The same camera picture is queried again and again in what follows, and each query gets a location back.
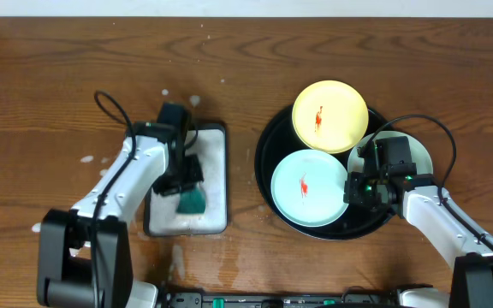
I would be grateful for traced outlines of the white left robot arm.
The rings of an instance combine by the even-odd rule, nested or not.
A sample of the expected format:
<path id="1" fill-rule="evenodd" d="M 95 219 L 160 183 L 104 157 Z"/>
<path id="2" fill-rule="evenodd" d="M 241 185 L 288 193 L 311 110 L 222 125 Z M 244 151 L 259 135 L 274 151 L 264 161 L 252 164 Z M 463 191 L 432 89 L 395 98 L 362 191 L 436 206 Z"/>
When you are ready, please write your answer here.
<path id="1" fill-rule="evenodd" d="M 99 183 L 40 224 L 37 301 L 46 307 L 154 307 L 157 288 L 134 279 L 128 228 L 154 184 L 175 192 L 191 125 L 137 122 Z"/>

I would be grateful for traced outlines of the green yellow sponge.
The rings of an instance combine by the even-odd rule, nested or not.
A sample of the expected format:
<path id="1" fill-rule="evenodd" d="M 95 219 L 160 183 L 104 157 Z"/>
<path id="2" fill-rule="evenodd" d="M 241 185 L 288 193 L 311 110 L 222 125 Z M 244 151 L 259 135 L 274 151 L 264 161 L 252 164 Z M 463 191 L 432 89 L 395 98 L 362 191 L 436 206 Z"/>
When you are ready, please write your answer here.
<path id="1" fill-rule="evenodd" d="M 205 194 L 199 186 L 180 194 L 176 213 L 181 215 L 201 215 L 205 213 Z"/>

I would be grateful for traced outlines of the yellow plate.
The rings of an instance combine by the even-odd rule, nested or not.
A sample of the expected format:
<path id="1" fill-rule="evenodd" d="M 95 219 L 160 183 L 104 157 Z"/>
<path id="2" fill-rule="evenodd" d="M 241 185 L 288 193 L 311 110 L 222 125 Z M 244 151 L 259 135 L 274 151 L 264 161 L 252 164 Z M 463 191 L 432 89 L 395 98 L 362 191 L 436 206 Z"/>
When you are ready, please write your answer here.
<path id="1" fill-rule="evenodd" d="M 306 146 L 336 154 L 350 150 L 363 138 L 369 112 L 365 100 L 353 87 L 336 80 L 322 80 L 298 95 L 291 119 L 296 135 Z"/>

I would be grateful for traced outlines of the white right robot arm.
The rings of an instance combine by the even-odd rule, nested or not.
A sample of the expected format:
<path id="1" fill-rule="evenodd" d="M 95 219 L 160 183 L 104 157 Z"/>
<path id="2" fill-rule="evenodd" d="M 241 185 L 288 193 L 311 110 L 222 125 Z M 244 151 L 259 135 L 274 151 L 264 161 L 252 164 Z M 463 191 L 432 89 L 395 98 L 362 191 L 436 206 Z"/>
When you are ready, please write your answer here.
<path id="1" fill-rule="evenodd" d="M 420 231 L 453 271 L 448 293 L 433 287 L 398 292 L 406 307 L 493 307 L 493 235 L 439 187 L 431 174 L 394 176 L 351 172 L 344 200 L 392 210 Z"/>

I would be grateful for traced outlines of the light blue front plate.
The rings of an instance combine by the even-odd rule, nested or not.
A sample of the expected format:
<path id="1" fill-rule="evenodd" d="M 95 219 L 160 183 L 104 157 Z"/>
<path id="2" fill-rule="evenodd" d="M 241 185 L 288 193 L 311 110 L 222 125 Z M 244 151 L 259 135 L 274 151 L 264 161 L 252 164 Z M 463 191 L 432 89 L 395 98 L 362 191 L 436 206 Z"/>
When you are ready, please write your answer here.
<path id="1" fill-rule="evenodd" d="M 322 227 L 338 220 L 344 201 L 347 171 L 335 157 L 318 150 L 287 155 L 271 176 L 270 192 L 278 211 L 302 227 Z"/>

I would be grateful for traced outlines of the light green plate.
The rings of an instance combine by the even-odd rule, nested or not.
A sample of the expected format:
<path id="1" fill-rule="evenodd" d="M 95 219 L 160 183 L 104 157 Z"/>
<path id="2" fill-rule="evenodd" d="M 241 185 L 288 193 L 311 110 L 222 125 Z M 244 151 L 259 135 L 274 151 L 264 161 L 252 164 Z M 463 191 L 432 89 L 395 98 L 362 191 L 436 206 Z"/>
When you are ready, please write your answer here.
<path id="1" fill-rule="evenodd" d="M 362 172 L 364 167 L 364 159 L 358 156 L 358 149 L 367 143 L 367 141 L 372 136 L 372 133 L 365 136 L 350 152 L 347 160 L 347 171 L 348 172 Z M 406 133 L 398 131 L 382 131 L 380 132 L 375 140 L 387 139 L 394 137 L 407 137 L 409 142 L 409 147 L 411 151 L 411 156 L 413 162 L 417 167 L 417 174 L 433 174 L 433 164 L 431 160 L 430 153 L 427 149 L 413 136 Z"/>

